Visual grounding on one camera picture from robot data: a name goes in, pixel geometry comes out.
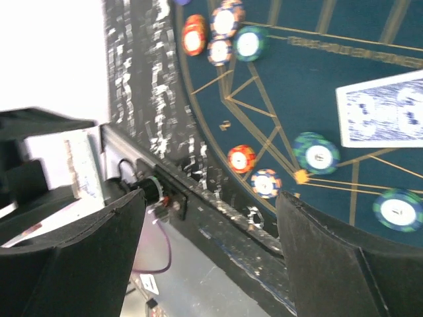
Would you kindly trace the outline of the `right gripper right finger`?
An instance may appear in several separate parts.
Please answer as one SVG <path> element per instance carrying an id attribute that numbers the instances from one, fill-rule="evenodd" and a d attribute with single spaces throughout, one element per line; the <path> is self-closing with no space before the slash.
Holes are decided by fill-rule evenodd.
<path id="1" fill-rule="evenodd" d="M 422 249 L 352 227 L 282 191 L 278 233 L 298 316 L 421 316 Z"/>

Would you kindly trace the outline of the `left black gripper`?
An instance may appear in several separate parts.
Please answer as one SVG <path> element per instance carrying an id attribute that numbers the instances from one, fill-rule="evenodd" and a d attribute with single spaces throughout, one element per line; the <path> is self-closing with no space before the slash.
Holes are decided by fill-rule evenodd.
<path id="1" fill-rule="evenodd" d="M 18 207 L 58 202 L 59 208 L 76 201 L 69 187 L 50 191 L 42 163 L 30 158 L 29 137 L 94 127 L 96 122 L 65 117 L 39 108 L 1 112 L 1 217 L 20 213 Z"/>

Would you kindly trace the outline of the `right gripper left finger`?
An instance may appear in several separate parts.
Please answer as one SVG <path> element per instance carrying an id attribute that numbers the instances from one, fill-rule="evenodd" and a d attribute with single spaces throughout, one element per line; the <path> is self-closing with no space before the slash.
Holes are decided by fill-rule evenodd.
<path id="1" fill-rule="evenodd" d="M 100 211 L 1 249 L 2 316 L 119 316 L 146 199 L 132 191 Z"/>

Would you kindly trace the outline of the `blue white chip stack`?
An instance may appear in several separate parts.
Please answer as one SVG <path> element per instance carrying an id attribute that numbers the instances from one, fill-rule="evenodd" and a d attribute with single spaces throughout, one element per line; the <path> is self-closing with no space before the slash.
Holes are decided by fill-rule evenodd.
<path id="1" fill-rule="evenodd" d="M 250 184 L 258 196 L 271 199 L 278 195 L 282 180 L 274 170 L 260 169 L 250 177 Z"/>

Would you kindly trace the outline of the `green poker chip stack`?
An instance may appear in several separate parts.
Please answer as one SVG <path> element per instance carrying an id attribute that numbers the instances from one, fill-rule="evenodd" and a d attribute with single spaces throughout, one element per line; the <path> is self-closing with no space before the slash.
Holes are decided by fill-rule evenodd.
<path id="1" fill-rule="evenodd" d="M 300 167 L 317 175 L 332 174 L 340 162 L 336 145 L 314 132 L 299 134 L 293 142 L 293 153 Z"/>

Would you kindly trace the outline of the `red yellow chip stack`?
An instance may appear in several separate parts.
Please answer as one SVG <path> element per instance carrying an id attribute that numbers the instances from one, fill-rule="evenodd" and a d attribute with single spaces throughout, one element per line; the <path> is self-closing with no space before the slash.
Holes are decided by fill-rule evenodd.
<path id="1" fill-rule="evenodd" d="M 237 174 L 245 174 L 251 171 L 256 165 L 256 154 L 248 145 L 237 145 L 227 155 L 230 167 Z"/>

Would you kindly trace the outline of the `blue card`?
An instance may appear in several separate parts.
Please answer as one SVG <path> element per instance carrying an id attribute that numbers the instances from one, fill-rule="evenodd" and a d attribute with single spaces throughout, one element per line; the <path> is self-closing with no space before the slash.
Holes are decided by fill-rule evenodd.
<path id="1" fill-rule="evenodd" d="M 422 147 L 422 71 L 336 89 L 346 148 Z"/>

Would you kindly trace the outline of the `red yellow chips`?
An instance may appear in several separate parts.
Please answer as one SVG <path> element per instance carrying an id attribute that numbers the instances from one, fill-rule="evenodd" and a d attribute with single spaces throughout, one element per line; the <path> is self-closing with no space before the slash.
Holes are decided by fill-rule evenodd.
<path id="1" fill-rule="evenodd" d="M 200 55 L 208 37 L 206 20 L 202 15 L 190 15 L 182 28 L 182 48 L 189 56 Z"/>

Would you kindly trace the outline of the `purple small blind button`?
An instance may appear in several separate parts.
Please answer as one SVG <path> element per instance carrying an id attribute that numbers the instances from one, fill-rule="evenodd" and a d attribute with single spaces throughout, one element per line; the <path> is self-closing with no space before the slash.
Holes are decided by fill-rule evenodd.
<path id="1" fill-rule="evenodd" d="M 182 5 L 182 6 L 184 6 L 184 5 L 189 4 L 189 3 L 191 2 L 191 0 L 174 0 L 174 2 L 175 2 L 177 5 Z"/>

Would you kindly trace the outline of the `blue white chips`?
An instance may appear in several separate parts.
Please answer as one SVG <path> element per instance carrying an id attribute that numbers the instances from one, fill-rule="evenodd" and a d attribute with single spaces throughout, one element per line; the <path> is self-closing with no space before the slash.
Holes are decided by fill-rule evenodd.
<path id="1" fill-rule="evenodd" d="M 245 20 L 244 4 L 240 0 L 222 1 L 210 19 L 210 29 L 215 38 L 232 38 Z"/>

